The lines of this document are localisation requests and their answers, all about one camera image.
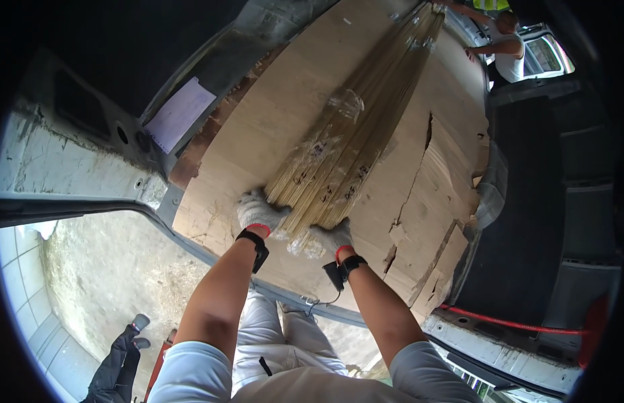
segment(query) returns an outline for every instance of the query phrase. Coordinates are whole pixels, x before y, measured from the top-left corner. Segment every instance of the white pants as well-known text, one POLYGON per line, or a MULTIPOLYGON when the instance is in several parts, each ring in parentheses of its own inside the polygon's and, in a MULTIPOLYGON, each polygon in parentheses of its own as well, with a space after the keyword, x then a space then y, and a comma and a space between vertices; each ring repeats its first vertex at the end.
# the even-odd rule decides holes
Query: white pants
POLYGON ((306 317, 301 311, 284 312, 281 329, 276 302, 253 290, 247 295, 245 307, 234 356, 232 396, 242 386, 268 377, 260 357, 272 374, 310 366, 348 375, 312 316, 306 317))

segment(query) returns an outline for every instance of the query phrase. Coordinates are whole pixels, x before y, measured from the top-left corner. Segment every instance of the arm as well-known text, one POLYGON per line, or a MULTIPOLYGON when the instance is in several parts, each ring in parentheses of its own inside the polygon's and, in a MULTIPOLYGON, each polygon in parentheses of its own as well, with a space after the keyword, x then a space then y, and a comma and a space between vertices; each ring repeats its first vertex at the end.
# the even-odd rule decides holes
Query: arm
MULTIPOLYGON (((350 221, 346 218, 332 230, 313 226, 310 233, 321 241, 326 250, 339 250, 337 260, 341 263, 356 255, 349 226, 350 221)), ((348 282, 388 368, 401 349, 417 341, 428 341, 408 306, 367 264, 362 263, 352 270, 348 282)))
POLYGON ((464 4, 455 4, 453 3, 453 0, 435 0, 435 3, 447 5, 453 11, 464 14, 465 16, 474 19, 478 23, 482 23, 484 25, 486 25, 488 20, 490 20, 491 18, 488 15, 484 15, 473 10, 472 8, 466 7, 464 4))
POLYGON ((524 49, 522 43, 520 41, 515 41, 513 39, 508 39, 506 41, 501 41, 494 44, 487 44, 485 46, 479 46, 477 48, 467 48, 470 53, 474 55, 479 54, 493 54, 493 53, 504 53, 507 55, 513 55, 518 58, 522 57, 524 53, 524 49))
MULTIPOLYGON (((262 190, 255 189, 251 194, 243 195, 238 206, 238 219, 241 227, 265 239, 290 211, 289 207, 272 208, 265 201, 262 190)), ((187 303, 175 343, 207 343, 233 362, 240 313, 256 259, 255 246, 249 239, 238 239, 213 265, 187 303)))

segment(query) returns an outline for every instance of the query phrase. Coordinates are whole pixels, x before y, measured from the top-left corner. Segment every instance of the yellow safety vest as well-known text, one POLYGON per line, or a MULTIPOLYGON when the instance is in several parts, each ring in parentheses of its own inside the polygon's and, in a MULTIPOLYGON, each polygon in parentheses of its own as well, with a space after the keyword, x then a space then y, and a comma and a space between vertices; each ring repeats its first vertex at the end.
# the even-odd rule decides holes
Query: yellow safety vest
POLYGON ((473 7, 478 10, 502 10, 509 7, 507 0, 473 0, 473 7))

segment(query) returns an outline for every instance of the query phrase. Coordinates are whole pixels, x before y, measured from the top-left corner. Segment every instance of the shirt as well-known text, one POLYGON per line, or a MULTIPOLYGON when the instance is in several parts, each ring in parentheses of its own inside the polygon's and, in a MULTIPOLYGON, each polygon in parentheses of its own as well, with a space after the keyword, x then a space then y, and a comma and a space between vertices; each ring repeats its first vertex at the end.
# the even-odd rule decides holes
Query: shirt
POLYGON ((231 375, 231 363, 219 349, 195 341, 179 343, 166 351, 148 402, 481 403, 425 341, 407 345, 394 357, 392 387, 301 367, 244 385, 231 398, 231 375))
POLYGON ((499 43, 506 40, 518 41, 522 44, 523 54, 520 59, 516 59, 516 56, 507 55, 506 53, 495 54, 495 68, 510 83, 516 83, 525 76, 525 42, 518 34, 504 35, 497 30, 495 20, 490 19, 486 23, 488 27, 488 33, 491 36, 493 43, 499 43))

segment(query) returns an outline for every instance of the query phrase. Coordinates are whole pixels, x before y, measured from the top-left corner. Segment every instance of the light blue shirt sleeve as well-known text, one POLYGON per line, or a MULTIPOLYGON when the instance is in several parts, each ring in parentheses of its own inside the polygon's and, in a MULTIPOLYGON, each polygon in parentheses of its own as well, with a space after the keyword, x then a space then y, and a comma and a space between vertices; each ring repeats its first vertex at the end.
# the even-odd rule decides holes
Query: light blue shirt sleeve
POLYGON ((392 387, 427 403, 481 403, 429 342, 402 348, 390 363, 392 387))
POLYGON ((231 363, 227 356, 210 344, 189 341, 166 350, 148 403, 219 403, 229 399, 231 363))

